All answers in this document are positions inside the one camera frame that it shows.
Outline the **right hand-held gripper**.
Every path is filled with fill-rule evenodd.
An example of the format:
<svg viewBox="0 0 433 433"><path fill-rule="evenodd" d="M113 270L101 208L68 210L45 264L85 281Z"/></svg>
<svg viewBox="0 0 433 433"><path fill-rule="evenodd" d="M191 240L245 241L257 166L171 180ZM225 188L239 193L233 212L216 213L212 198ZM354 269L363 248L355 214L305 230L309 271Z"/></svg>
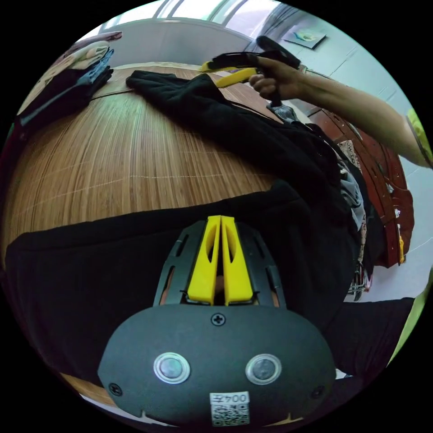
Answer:
<svg viewBox="0 0 433 433"><path fill-rule="evenodd" d="M259 65L259 58L268 58L292 66L292 56L280 51L266 51L260 54L252 52L225 53L214 57L204 63L202 73L228 72L229 75L215 82L217 88L228 88L239 83L246 83L256 74L265 74L266 71Z"/></svg>

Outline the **person's right hand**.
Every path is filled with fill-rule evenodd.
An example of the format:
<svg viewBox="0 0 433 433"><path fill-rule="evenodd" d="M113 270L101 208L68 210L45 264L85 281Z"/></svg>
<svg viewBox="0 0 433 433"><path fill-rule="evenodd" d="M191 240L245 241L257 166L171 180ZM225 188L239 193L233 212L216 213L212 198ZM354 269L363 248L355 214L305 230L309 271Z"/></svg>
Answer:
<svg viewBox="0 0 433 433"><path fill-rule="evenodd" d="M271 100L275 93L282 101L301 99L304 74L282 62L258 57L260 73L249 78L249 85L263 98Z"/></svg>

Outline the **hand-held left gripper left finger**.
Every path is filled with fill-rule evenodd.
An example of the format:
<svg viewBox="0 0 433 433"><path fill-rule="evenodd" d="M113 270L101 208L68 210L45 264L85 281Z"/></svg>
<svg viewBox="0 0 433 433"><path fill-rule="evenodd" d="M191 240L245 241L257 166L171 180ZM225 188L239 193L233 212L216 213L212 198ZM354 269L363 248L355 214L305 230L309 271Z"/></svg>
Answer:
<svg viewBox="0 0 433 433"><path fill-rule="evenodd" d="M209 216L187 290L189 302L213 305L219 258L221 216Z"/></svg>

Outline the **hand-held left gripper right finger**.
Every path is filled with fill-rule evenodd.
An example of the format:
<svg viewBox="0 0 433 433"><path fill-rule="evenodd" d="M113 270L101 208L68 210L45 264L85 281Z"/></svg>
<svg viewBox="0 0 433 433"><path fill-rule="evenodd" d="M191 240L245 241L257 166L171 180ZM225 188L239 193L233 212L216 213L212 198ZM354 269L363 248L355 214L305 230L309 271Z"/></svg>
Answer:
<svg viewBox="0 0 433 433"><path fill-rule="evenodd" d="M225 305L250 303L253 289L233 217L221 217L221 241Z"/></svg>

